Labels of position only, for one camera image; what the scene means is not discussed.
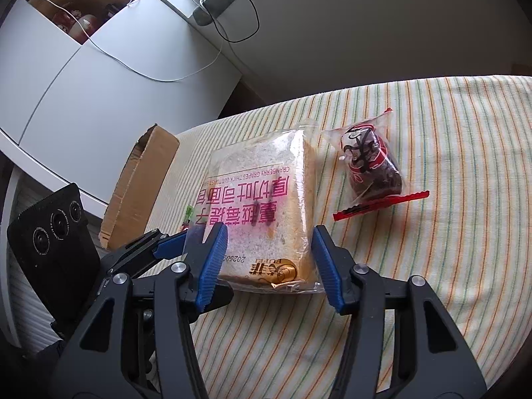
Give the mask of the brown cardboard box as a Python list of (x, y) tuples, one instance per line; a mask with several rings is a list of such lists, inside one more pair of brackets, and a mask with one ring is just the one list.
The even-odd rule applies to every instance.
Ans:
[(104, 249), (118, 249), (144, 234), (179, 146), (179, 140), (157, 124), (133, 146), (101, 224), (99, 240)]

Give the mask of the light green candy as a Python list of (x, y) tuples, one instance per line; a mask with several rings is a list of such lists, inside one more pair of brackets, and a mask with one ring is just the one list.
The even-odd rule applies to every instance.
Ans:
[(193, 213), (194, 213), (194, 207), (192, 205), (188, 205), (185, 211), (185, 216), (184, 216), (180, 231), (186, 231), (190, 228)]

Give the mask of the striped tablecloth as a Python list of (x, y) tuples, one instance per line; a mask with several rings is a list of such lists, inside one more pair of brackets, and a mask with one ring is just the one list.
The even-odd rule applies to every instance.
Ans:
[[(440, 77), (352, 87), (263, 107), (178, 134), (148, 225), (177, 232), (213, 150), (311, 119), (333, 129), (390, 109), (388, 137), (412, 191), (429, 197), (346, 221), (349, 184), (318, 142), (314, 220), (385, 277), (421, 275), (465, 337), (488, 385), (531, 330), (531, 80)], [(349, 320), (322, 294), (238, 293), (191, 327), (212, 398), (325, 398)]]

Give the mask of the dark snack bag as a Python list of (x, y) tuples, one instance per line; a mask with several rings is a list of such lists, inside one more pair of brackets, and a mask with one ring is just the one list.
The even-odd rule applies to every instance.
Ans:
[(350, 205), (333, 213), (335, 221), (430, 196), (427, 190), (411, 191), (400, 170), (388, 140), (392, 114), (388, 107), (375, 117), (323, 132), (339, 154), (351, 191)]

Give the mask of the bagged sliced bread loaf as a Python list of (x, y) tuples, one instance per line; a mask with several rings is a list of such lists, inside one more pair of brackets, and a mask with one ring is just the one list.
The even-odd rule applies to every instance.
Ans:
[(317, 197), (318, 127), (305, 120), (214, 150), (199, 189), (187, 244), (227, 227), (219, 277), (256, 293), (320, 291), (311, 254)]

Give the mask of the white cabinet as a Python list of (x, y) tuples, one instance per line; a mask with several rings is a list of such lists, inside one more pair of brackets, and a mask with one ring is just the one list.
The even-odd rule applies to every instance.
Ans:
[(240, 72), (164, 0), (15, 0), (1, 24), (1, 151), (102, 216), (155, 124), (218, 117)]

